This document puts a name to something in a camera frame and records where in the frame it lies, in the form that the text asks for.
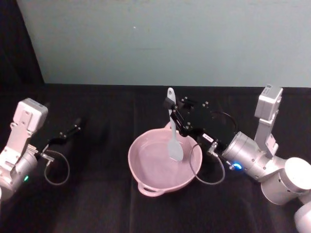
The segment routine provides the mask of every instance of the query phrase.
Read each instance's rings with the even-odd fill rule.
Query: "light blue wall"
[[[310,0],[18,0],[47,83],[311,87]]]

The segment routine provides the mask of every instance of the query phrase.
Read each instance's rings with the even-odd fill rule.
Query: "cable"
[[[192,164],[191,164],[191,156],[192,156],[192,153],[193,153],[193,149],[194,149],[196,146],[199,146],[199,144],[195,144],[195,145],[192,147],[191,152],[190,152],[190,156],[189,156],[189,164],[190,164],[190,168],[191,168],[193,174],[195,175],[195,177],[196,177],[200,182],[202,182],[202,183],[204,183],[204,184],[208,184],[208,185],[217,185],[217,184],[220,184],[220,183],[221,183],[222,181],[224,181],[224,179],[225,179],[225,167],[224,167],[224,165],[223,165],[223,163],[222,163],[222,161],[220,160],[219,157],[216,157],[216,158],[218,159],[218,161],[219,161],[219,163],[220,163],[220,166],[221,166],[221,168],[222,168],[222,171],[223,171],[223,177],[222,177],[219,181],[214,182],[214,183],[209,183],[209,182],[206,182],[206,181],[201,180],[201,179],[198,177],[198,175],[195,173],[195,171],[194,171],[194,169],[193,169],[193,167],[192,167]]]
[[[51,152],[51,153],[55,153],[55,154],[60,155],[60,156],[65,160],[65,162],[66,162],[66,164],[67,164],[67,167],[68,167],[68,174],[67,174],[66,179],[65,179],[63,182],[61,182],[61,183],[54,183],[54,182],[50,181],[49,178],[48,178],[48,176],[47,176],[47,169],[48,169],[48,166],[50,165],[50,162],[48,162],[47,165],[46,165],[46,167],[45,167],[45,169],[44,169],[44,178],[45,178],[45,180],[46,180],[49,184],[54,185],[54,186],[60,186],[60,185],[65,184],[65,183],[68,181],[69,176],[70,176],[70,165],[69,165],[68,160],[66,159],[66,157],[65,157],[63,154],[61,154],[61,153],[59,153],[59,152],[57,152],[57,151],[54,151],[54,150],[46,150],[46,152]]]
[[[225,115],[226,117],[230,118],[232,123],[234,124],[234,131],[238,131],[239,126],[238,126],[238,122],[235,120],[235,118],[233,118],[233,116],[229,115],[228,113],[225,112],[221,112],[221,111],[210,111],[210,113],[216,113],[216,114],[222,114]]]

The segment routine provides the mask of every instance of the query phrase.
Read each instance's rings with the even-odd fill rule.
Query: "white spatula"
[[[167,91],[167,97],[176,103],[176,96],[173,88],[169,88]],[[175,161],[182,161],[184,158],[184,152],[180,145],[180,143],[177,141],[176,138],[176,125],[173,119],[170,117],[171,120],[171,129],[172,129],[172,138],[169,141],[167,148],[169,150],[169,156],[171,159],[174,159]]]

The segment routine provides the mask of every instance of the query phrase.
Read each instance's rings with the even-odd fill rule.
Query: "black cable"
[[[239,125],[238,125],[238,122],[235,120],[235,118],[233,118],[233,116],[229,115],[228,113],[221,112],[221,111],[210,111],[210,113],[221,114],[221,115],[225,115],[226,117],[230,118],[230,120],[232,121],[232,123],[234,125],[234,131],[236,131],[236,132],[238,131]]]

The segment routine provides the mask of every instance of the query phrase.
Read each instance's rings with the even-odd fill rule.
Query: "gray cable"
[[[46,165],[46,167],[45,167],[45,169],[44,169],[44,178],[45,178],[45,180],[46,180],[49,184],[54,185],[54,186],[63,185],[64,183],[66,183],[66,182],[68,181],[69,175],[70,175],[70,165],[69,165],[68,160],[66,159],[66,157],[65,157],[63,154],[61,154],[61,153],[59,153],[59,152],[57,152],[57,151],[54,151],[54,150],[46,150],[46,152],[56,153],[56,154],[60,155],[60,156],[65,160],[65,162],[66,162],[66,164],[67,164],[67,167],[68,167],[68,174],[67,174],[66,179],[65,179],[63,182],[61,182],[61,183],[54,183],[54,182],[50,181],[49,178],[47,177],[47,169],[48,169],[48,166],[50,165],[50,162],[48,162],[47,165]]]
[[[219,181],[217,181],[217,182],[215,182],[215,183],[209,183],[209,182],[206,182],[206,181],[201,180],[201,179],[197,176],[197,174],[195,173],[195,171],[194,171],[194,169],[193,169],[193,167],[192,167],[192,164],[191,164],[191,156],[192,156],[192,153],[193,153],[193,149],[194,149],[196,146],[199,146],[199,144],[195,144],[195,145],[192,147],[191,152],[190,152],[190,156],[189,156],[190,168],[191,168],[192,172],[194,173],[195,177],[196,177],[200,182],[202,182],[202,183],[204,183],[204,184],[208,184],[208,185],[217,185],[217,184],[220,184],[220,183],[221,183],[222,181],[224,181],[224,179],[225,179],[225,167],[224,167],[223,162],[220,160],[219,157],[216,157],[216,158],[218,159],[218,161],[219,161],[219,163],[220,163],[220,166],[221,166],[221,168],[222,168],[222,170],[223,170],[223,177],[222,177]]]

